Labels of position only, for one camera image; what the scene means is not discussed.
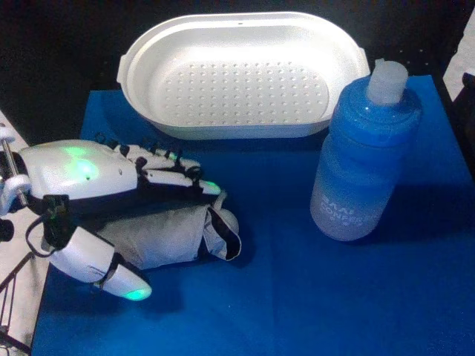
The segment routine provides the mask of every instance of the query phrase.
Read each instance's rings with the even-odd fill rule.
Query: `white plastic tray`
[[[122,56],[125,97],[182,139],[299,137],[328,125],[343,88],[370,73],[340,27],[305,13],[184,16]]]

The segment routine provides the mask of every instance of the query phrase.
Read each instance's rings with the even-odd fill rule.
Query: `blue water bottle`
[[[372,76],[341,92],[310,202],[315,223],[335,240],[368,235],[393,192],[422,115],[406,81],[403,65],[379,60]]]

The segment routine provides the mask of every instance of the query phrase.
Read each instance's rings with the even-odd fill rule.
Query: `bottle cap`
[[[398,62],[378,60],[366,96],[376,105],[394,105],[406,88],[407,69]]]

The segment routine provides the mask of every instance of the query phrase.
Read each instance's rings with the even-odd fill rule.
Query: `blue table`
[[[378,228],[325,237],[309,213],[321,135],[178,142],[119,91],[92,92],[82,138],[179,144],[229,192],[243,253],[148,271],[133,303],[51,267],[34,355],[475,355],[475,188],[429,76],[425,116]]]

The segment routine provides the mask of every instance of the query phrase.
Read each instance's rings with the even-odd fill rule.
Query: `white bottle cap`
[[[377,60],[366,96],[376,105],[393,105],[406,88],[407,69],[398,62]]]

